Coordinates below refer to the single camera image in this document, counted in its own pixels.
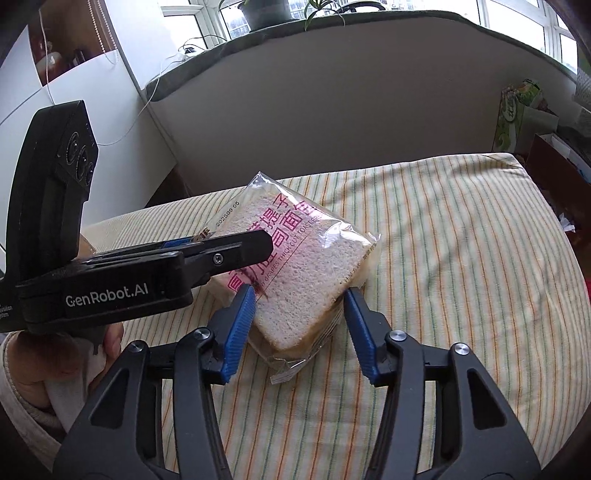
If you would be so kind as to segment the person's left hand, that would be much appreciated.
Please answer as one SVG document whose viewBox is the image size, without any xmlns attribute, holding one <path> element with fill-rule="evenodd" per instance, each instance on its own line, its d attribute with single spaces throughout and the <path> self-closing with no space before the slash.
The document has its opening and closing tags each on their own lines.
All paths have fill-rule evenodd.
<svg viewBox="0 0 591 480">
<path fill-rule="evenodd" d="M 26 331 L 8 340 L 7 362 L 16 391 L 39 409 L 50 407 L 45 383 L 74 378 L 83 365 L 82 355 L 69 337 Z"/>
</svg>

